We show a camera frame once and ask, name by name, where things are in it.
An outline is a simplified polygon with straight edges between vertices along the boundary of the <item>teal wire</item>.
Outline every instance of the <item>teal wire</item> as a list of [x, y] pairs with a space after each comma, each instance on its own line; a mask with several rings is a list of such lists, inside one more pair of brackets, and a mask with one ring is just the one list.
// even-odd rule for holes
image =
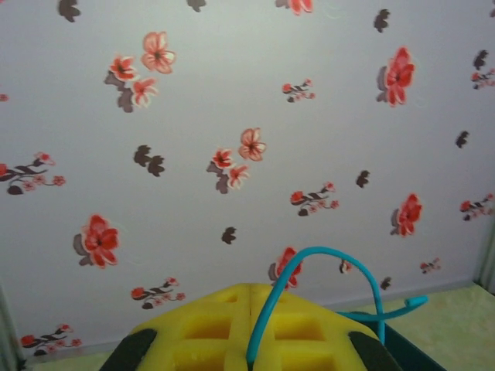
[[[280, 274], [277, 282], [275, 283], [275, 286], [271, 290], [270, 295], [268, 296], [268, 299], [265, 302], [265, 305], [263, 305], [258, 320], [254, 325], [253, 333], [251, 334], [251, 338], [249, 339], [249, 344], [247, 346], [247, 351], [246, 351], [247, 367], [250, 371], [252, 371], [253, 369], [254, 361], [256, 360], [256, 355], [258, 354], [260, 341], [261, 338], [263, 337], [263, 333], [265, 332], [265, 328], [270, 318], [270, 315], [273, 312], [273, 308], [277, 304], [280, 295], [284, 291], [287, 281], [291, 277], [292, 272], [294, 272], [294, 270], [297, 268], [299, 263], [301, 263], [302, 259], [313, 254], [326, 254], [334, 257], [339, 257], [341, 259], [350, 262], [353, 266], [357, 267], [364, 274], [366, 279], [368, 279], [368, 282], [371, 286], [378, 318], [380, 318], [383, 315], [383, 305], [380, 298], [380, 290], [378, 288], [378, 283], [375, 281], [371, 272], [369, 272], [369, 270], [364, 265], [362, 265], [361, 262], [354, 259], [350, 255], [343, 253], [342, 251], [331, 249], [329, 247], [307, 247], [303, 250], [300, 250], [285, 266], [285, 269]], [[385, 343], [385, 322], [381, 319], [378, 320], [378, 338], [380, 339], [382, 344]]]

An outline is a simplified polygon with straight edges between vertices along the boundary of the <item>dark leaf print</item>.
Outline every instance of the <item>dark leaf print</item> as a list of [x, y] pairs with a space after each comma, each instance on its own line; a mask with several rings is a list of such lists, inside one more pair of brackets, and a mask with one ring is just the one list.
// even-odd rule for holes
[[136, 153], [134, 153], [134, 162], [145, 168], [146, 164], [151, 161], [151, 158], [147, 156], [150, 150], [151, 148], [147, 145], [140, 145]]
[[9, 195], [22, 195], [24, 192], [22, 191], [22, 189], [20, 187], [18, 187], [17, 185], [11, 185], [8, 189], [7, 189], [7, 193]]
[[163, 163], [162, 156], [153, 156], [148, 164], [148, 172], [154, 176], [160, 176], [160, 172], [164, 172], [165, 168], [160, 166]]
[[275, 266], [277, 264], [272, 263], [270, 264], [270, 267], [268, 268], [268, 278], [270, 278], [271, 281], [277, 281], [277, 275], [275, 274]]
[[75, 8], [77, 0], [60, 0], [59, 14], [69, 22], [75, 22], [74, 17], [80, 15], [80, 10]]

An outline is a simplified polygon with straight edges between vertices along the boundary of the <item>flower branch print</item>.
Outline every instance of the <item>flower branch print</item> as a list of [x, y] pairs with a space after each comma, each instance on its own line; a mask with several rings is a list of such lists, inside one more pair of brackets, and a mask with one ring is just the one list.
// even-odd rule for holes
[[292, 9], [295, 15], [301, 15], [302, 11], [312, 12], [312, 0], [275, 0], [277, 8]]
[[481, 201], [471, 202], [469, 200], [461, 203], [461, 213], [464, 214], [463, 220], [469, 222], [471, 219], [477, 218], [478, 215], [493, 214], [493, 194], [488, 193]]
[[408, 48], [402, 46], [395, 53], [394, 58], [378, 71], [377, 87], [381, 93], [377, 96], [377, 102], [388, 102], [390, 107], [396, 104], [406, 103], [406, 87], [412, 84], [412, 75], [415, 65], [411, 61]]
[[91, 216], [82, 233], [74, 236], [72, 244], [76, 254], [81, 256], [79, 265], [96, 265], [105, 269], [107, 264], [117, 265], [113, 250], [118, 247], [118, 230], [100, 215]]
[[0, 182], [8, 182], [7, 193], [14, 196], [34, 191], [40, 186], [63, 186], [66, 181], [61, 175], [55, 175], [51, 181], [46, 180], [48, 169], [41, 169], [45, 165], [54, 166], [55, 162], [44, 152], [36, 153], [35, 160], [29, 165], [9, 168], [0, 163]]
[[394, 210], [392, 213], [391, 223], [394, 229], [390, 234], [400, 234], [403, 237], [414, 234], [415, 223], [420, 220], [422, 210], [423, 205], [418, 196], [415, 193], [411, 193], [402, 203], [401, 208]]
[[316, 96], [314, 93], [310, 93], [308, 87], [312, 87], [312, 81], [310, 79], [304, 80], [302, 85], [292, 86], [290, 83], [284, 84], [282, 92], [287, 95], [287, 101], [294, 103], [301, 99], [314, 99]]
[[41, 335], [39, 338], [34, 335], [26, 335], [21, 338], [21, 346], [26, 349], [34, 349], [34, 356], [44, 356], [54, 353], [60, 348], [73, 348], [82, 344], [80, 339], [68, 341], [68, 333], [73, 332], [69, 325], [58, 325], [55, 332], [48, 335]]
[[291, 204], [299, 207], [299, 216], [308, 216], [319, 209], [336, 209], [339, 201], [330, 200], [330, 194], [335, 192], [333, 183], [327, 182], [319, 192], [311, 192], [305, 195], [302, 191], [294, 192], [291, 196]]
[[[266, 144], [261, 140], [261, 129], [246, 129], [241, 135], [241, 146], [238, 149], [239, 155], [244, 160], [260, 162], [263, 160], [263, 153]], [[217, 175], [218, 181], [216, 190], [225, 195], [229, 189], [241, 189], [243, 181], [248, 179], [248, 165], [236, 165], [232, 159], [232, 150], [229, 148], [218, 148], [207, 167], [207, 172]]]
[[71, 23], [75, 22], [74, 17], [80, 15], [80, 10], [75, 5], [77, 5], [77, 0], [59, 0], [59, 14]]
[[[276, 263], [270, 264], [268, 269], [268, 277], [272, 280], [271, 286], [275, 286], [280, 274], [282, 274], [284, 268], [287, 266], [289, 261], [297, 254], [297, 251], [293, 247], [286, 247], [284, 253], [277, 259]], [[298, 264], [295, 270], [292, 272], [291, 277], [288, 279], [285, 285], [285, 290], [289, 288], [297, 288], [298, 281], [296, 276], [302, 272], [302, 262]]]
[[183, 292], [172, 295], [173, 287], [179, 286], [179, 282], [175, 278], [168, 277], [162, 286], [157, 288], [135, 288], [131, 291], [131, 298], [136, 301], [142, 301], [141, 308], [153, 309], [157, 305], [162, 305], [167, 301], [182, 301], [186, 298]]

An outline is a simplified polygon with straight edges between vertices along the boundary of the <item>square hole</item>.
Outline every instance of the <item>square hole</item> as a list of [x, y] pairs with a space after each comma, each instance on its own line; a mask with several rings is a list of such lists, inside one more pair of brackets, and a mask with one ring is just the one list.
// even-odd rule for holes
[[275, 340], [325, 340], [318, 319], [308, 315], [274, 316]]
[[224, 371], [225, 351], [189, 349], [175, 351], [175, 371]]
[[185, 339], [229, 339], [232, 318], [218, 315], [199, 315], [184, 328]]
[[283, 352], [282, 371], [336, 371], [330, 354]]

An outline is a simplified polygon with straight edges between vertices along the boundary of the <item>pink flower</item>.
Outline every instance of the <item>pink flower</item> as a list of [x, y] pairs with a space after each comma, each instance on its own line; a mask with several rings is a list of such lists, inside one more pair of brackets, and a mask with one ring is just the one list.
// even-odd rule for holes
[[31, 191], [34, 191], [36, 189], [36, 186], [34, 185], [34, 183], [27, 181], [27, 180], [22, 182], [22, 187], [27, 192], [31, 192]]
[[167, 277], [166, 281], [170, 286], [179, 286], [179, 282], [174, 277]]
[[312, 12], [312, 0], [288, 0], [288, 6], [295, 15], [300, 15], [301, 10], [307, 13]]
[[70, 344], [72, 346], [79, 346], [81, 345], [83, 342], [80, 340], [80, 339], [72, 339], [72, 342], [70, 342]]
[[132, 103], [138, 107], [149, 106], [150, 95], [157, 95], [158, 90], [153, 86], [156, 83], [155, 79], [148, 78], [136, 81], [132, 84]]
[[412, 84], [412, 74], [415, 65], [411, 63], [408, 48], [399, 48], [394, 58], [391, 58], [385, 74], [385, 86], [387, 87], [387, 100], [391, 107], [396, 103], [405, 104], [405, 88]]
[[6, 164], [0, 164], [0, 176], [4, 176], [7, 174], [7, 165]]
[[55, 162], [51, 159], [50, 155], [45, 152], [38, 152], [34, 155], [38, 160], [40, 160], [43, 164], [47, 164], [50, 166], [54, 166]]
[[32, 178], [32, 182], [35, 184], [45, 184], [45, 176], [43, 174], [34, 175], [34, 178]]
[[170, 65], [176, 61], [176, 54], [167, 50], [166, 32], [150, 32], [143, 40], [143, 48], [146, 53], [141, 61], [148, 70], [165, 74], [172, 72]]
[[66, 182], [65, 182], [65, 178], [61, 175], [55, 175], [53, 177], [53, 180], [52, 180], [52, 183], [55, 185], [55, 186], [63, 186]]
[[248, 169], [249, 166], [247, 165], [240, 165], [232, 168], [229, 171], [229, 180], [228, 180], [229, 187], [231, 187], [232, 189], [241, 189], [243, 182], [242, 179], [249, 178], [249, 174], [247, 173]]
[[134, 57], [119, 56], [114, 59], [114, 63], [110, 66], [110, 71], [114, 73], [120, 81], [133, 81], [138, 77], [137, 71], [132, 66]]
[[234, 165], [234, 161], [232, 161], [232, 158], [230, 156], [231, 154], [231, 149], [219, 148], [218, 151], [215, 153], [215, 156], [213, 157], [213, 162], [218, 168], [230, 168]]
[[265, 152], [266, 144], [260, 142], [260, 128], [246, 129], [241, 135], [241, 146], [239, 155], [244, 159], [261, 161], [261, 154]]

